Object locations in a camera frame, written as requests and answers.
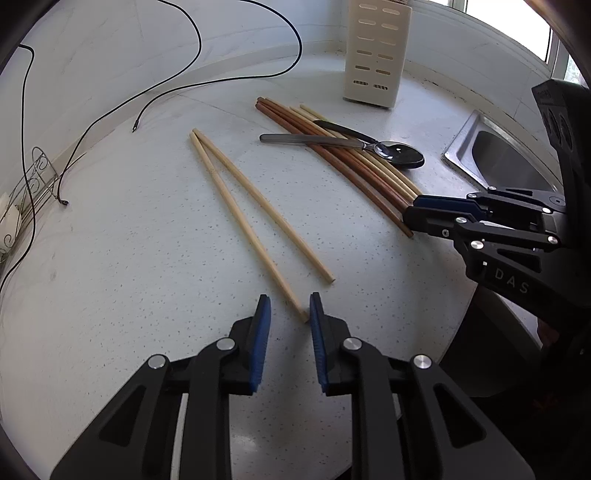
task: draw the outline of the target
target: dish rack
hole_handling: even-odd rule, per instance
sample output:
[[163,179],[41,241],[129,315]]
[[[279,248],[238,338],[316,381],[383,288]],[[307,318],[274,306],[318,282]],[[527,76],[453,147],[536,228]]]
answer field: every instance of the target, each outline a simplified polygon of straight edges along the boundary
[[404,68],[413,9],[393,0],[350,0],[345,95],[391,108]]
[[[31,150],[31,165],[26,172],[26,178],[33,195],[35,213],[38,214],[49,200],[57,198],[53,192],[53,187],[59,179],[59,175],[45,152],[39,147],[33,147]],[[23,232],[27,230],[27,227],[33,221],[33,210],[27,192],[25,176],[22,176],[13,188],[9,195],[7,207],[0,212],[0,225],[8,222],[11,212],[15,211],[14,209],[18,211],[19,218],[14,222],[14,226],[11,225],[7,231],[3,232],[3,238],[0,238],[0,279],[9,263],[11,252],[14,251],[14,247],[18,245]]]

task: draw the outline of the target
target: wooden chopstick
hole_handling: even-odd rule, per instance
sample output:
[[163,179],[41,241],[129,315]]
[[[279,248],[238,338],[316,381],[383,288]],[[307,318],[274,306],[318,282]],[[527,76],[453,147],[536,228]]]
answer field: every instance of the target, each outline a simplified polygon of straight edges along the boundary
[[[302,121],[306,122],[307,124],[313,124],[319,131],[322,132],[323,135],[327,137],[333,138],[347,138],[344,135],[341,135],[338,132],[328,131],[319,125],[314,123],[314,118],[305,110],[302,110],[297,107],[290,107],[290,110],[294,112],[297,116],[299,116]],[[403,182],[401,182],[398,177],[396,177],[393,173],[391,173],[386,167],[384,167],[380,162],[374,159],[368,152],[359,152],[357,150],[349,150],[349,152],[357,158],[361,163],[363,163],[367,168],[372,170],[378,177],[380,177],[383,181],[385,181],[390,187],[397,192],[409,205],[413,204],[414,199],[417,197],[415,193],[410,190]]]
[[217,157],[217,159],[224,164],[224,166],[234,175],[238,182],[250,193],[259,205],[265,210],[269,216],[281,227],[285,234],[294,242],[302,253],[312,262],[312,264],[318,269],[324,279],[332,283],[335,281],[335,276],[329,271],[328,268],[320,261],[314,251],[308,246],[302,237],[293,229],[293,227],[287,223],[281,214],[275,210],[273,205],[270,204],[263,194],[252,184],[250,180],[237,168],[234,163],[216,147],[210,139],[208,139],[203,133],[196,128],[193,128],[193,133],[199,139],[199,141],[205,145],[211,152]]
[[[276,124],[283,127],[291,134],[302,134],[306,133],[302,130],[299,130],[297,127],[289,123],[289,121],[285,120],[279,114],[275,113],[272,109],[267,108],[261,102],[256,103],[256,108],[260,112],[264,113],[267,117],[273,120]],[[373,190],[371,190],[356,174],[353,170],[351,170],[345,163],[341,162],[335,155],[331,152],[326,150],[325,148],[321,147],[320,145],[310,145],[310,148],[318,153],[322,158],[324,158],[330,165],[332,165],[336,170],[341,172],[353,185],[355,185],[359,190],[361,190],[365,196],[372,201],[372,203],[378,207],[382,212],[390,218],[402,231],[405,235],[409,238],[413,236],[412,231],[404,225],[402,220],[396,215],[396,213],[380,198],[378,197]]]
[[[330,120],[328,120],[325,116],[319,114],[318,112],[315,112],[314,110],[312,110],[312,108],[304,105],[303,103],[300,104],[300,108],[302,110],[305,110],[306,112],[308,112],[310,115],[315,116],[318,120],[324,120],[325,122],[330,122]],[[386,160],[378,157],[375,154],[371,155],[371,156],[374,157],[376,160],[378,160],[380,163],[382,163],[390,172],[392,172],[396,177],[398,177],[400,179],[400,181],[403,182],[415,194],[417,194],[417,195],[423,194],[421,192],[421,190],[412,182],[412,180],[410,180],[406,175],[404,175],[402,172],[400,172],[396,167],[392,166]]]
[[256,233],[254,232],[254,230],[248,223],[248,220],[240,210],[240,207],[236,203],[236,200],[234,200],[234,197],[232,197],[230,190],[228,190],[228,187],[226,187],[226,184],[223,182],[221,176],[217,172],[216,167],[213,166],[211,159],[209,158],[207,152],[205,152],[205,149],[201,145],[201,142],[197,138],[197,135],[191,132],[189,134],[189,137],[191,138],[191,142],[193,142],[193,145],[197,149],[197,152],[199,152],[199,156],[201,156],[203,164],[212,176],[213,182],[216,184],[216,187],[222,195],[222,198],[226,202],[226,205],[228,206],[234,218],[238,222],[238,225],[240,225],[240,228],[250,241],[252,247],[255,249],[259,258],[262,260],[262,262],[265,264],[265,266],[271,273],[271,276],[273,277],[279,288],[282,290],[287,300],[289,300],[289,302],[296,309],[300,317],[306,322],[308,320],[308,316],[300,306],[300,302],[297,300],[296,296],[291,290],[291,287],[279,272],[279,269],[275,265],[275,262],[271,259],[271,257],[269,257],[267,250],[265,250],[265,247],[263,246],[259,238],[256,236]]
[[[268,98],[260,98],[259,102],[265,106],[270,107],[276,113],[279,113],[283,118],[288,119],[291,124],[297,127],[299,130],[304,131],[308,134],[322,135],[322,129],[318,125],[313,123],[306,123],[291,110],[281,105],[280,103],[274,102]],[[362,164],[357,158],[355,158],[350,151],[339,148],[339,147],[327,147],[328,151],[332,152],[338,159],[345,162],[346,165],[351,168],[357,175],[367,181],[374,189],[376,189],[380,195],[387,199],[399,212],[404,212],[408,207],[408,203],[392,189],[386,182],[379,178],[373,171],[367,168],[366,165]]]

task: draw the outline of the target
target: bundle of chopsticks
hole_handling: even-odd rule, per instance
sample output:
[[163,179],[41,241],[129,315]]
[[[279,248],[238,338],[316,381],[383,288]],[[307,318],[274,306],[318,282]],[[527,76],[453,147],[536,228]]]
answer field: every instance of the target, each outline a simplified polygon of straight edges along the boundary
[[[316,125],[315,120],[328,120],[306,105],[300,105],[299,108],[287,108],[268,98],[259,97],[256,101],[256,108],[291,134],[346,138]],[[373,153],[342,147],[322,147],[320,145],[309,145],[309,147],[347,177],[408,237],[413,235],[395,211],[404,213],[406,208],[412,205],[417,195],[421,194],[417,186],[405,175]]]

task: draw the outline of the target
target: metal wire rack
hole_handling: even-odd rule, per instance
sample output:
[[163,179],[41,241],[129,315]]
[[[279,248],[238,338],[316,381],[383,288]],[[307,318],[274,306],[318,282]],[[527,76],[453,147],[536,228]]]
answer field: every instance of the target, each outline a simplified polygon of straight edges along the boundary
[[[57,199],[53,187],[59,179],[57,170],[40,147],[33,147],[31,150],[31,165],[27,168],[26,179],[33,194],[33,205],[37,215],[49,200]],[[10,193],[8,206],[0,212],[0,224],[4,220],[8,220],[12,207],[18,210],[20,218],[14,229],[11,228],[10,232],[5,233],[4,238],[0,238],[0,278],[9,263],[11,251],[15,250],[14,247],[18,245],[23,233],[33,221],[33,209],[27,192],[25,176],[21,177]]]

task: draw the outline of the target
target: spoon handle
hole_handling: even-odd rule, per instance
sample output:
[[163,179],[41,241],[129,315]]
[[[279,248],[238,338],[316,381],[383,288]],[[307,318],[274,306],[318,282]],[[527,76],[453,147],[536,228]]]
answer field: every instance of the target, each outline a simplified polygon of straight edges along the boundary
[[358,148],[360,150],[367,146],[361,140],[325,137],[323,135],[262,134],[259,140],[263,143],[332,145],[334,147]]
[[338,132],[342,135],[348,135],[350,137],[359,138],[363,142],[367,143],[378,143],[375,138],[371,138],[368,135],[364,135],[355,130],[351,130],[350,128],[343,127],[343,125],[337,125],[332,122],[327,122],[325,120],[314,120],[314,123],[319,127],[324,128],[325,130],[332,130],[333,132]]

